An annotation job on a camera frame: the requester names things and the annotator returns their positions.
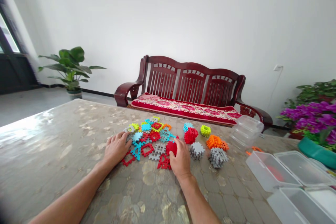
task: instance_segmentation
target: plastic container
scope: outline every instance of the plastic container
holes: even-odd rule
[[[336,222],[336,191],[331,187],[306,187],[304,190]]]
[[[298,151],[275,153],[274,156],[307,187],[335,185],[335,180],[328,173]]]
[[[275,192],[279,187],[302,186],[272,154],[253,151],[246,164],[267,192]]]
[[[304,190],[280,188],[267,202],[283,224],[335,224],[333,218]]]
[[[230,137],[236,140],[242,147],[252,147],[254,141],[264,129],[264,124],[247,115],[239,117],[236,123],[232,127],[233,131]]]

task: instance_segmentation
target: floral cushion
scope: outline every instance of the floral cushion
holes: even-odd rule
[[[234,125],[241,116],[234,107],[215,107],[198,103],[178,101],[144,93],[131,102],[139,109],[163,112],[173,116],[182,116],[215,123]]]

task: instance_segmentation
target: tiled floor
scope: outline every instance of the tiled floor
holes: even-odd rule
[[[98,103],[117,105],[112,97],[83,92],[83,99]],[[68,102],[70,99],[63,88],[40,88],[0,96],[0,127],[35,115]],[[282,137],[286,131],[268,129],[264,134]]]

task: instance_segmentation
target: table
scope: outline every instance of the table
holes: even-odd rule
[[[0,128],[1,202],[13,223],[26,223],[78,183],[104,154],[106,140],[153,113],[76,99]],[[160,116],[183,136],[184,119]],[[192,121],[196,129],[204,123]],[[229,162],[214,170],[206,155],[191,161],[199,187],[223,223],[280,223],[229,138],[231,128],[205,124],[230,147]],[[203,136],[196,139],[203,146]],[[268,153],[297,150],[297,141],[275,136],[255,144]],[[171,170],[141,157],[119,164],[98,189],[82,223],[188,223],[190,216]]]

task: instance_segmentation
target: container lid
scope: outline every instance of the container lid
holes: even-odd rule
[[[304,189],[336,222],[336,191],[331,187],[307,187]]]
[[[304,186],[331,186],[336,184],[335,180],[325,171],[314,165],[308,158],[296,150],[275,153],[274,156]]]
[[[250,116],[242,115],[236,119],[236,123],[253,132],[262,132],[264,124]]]

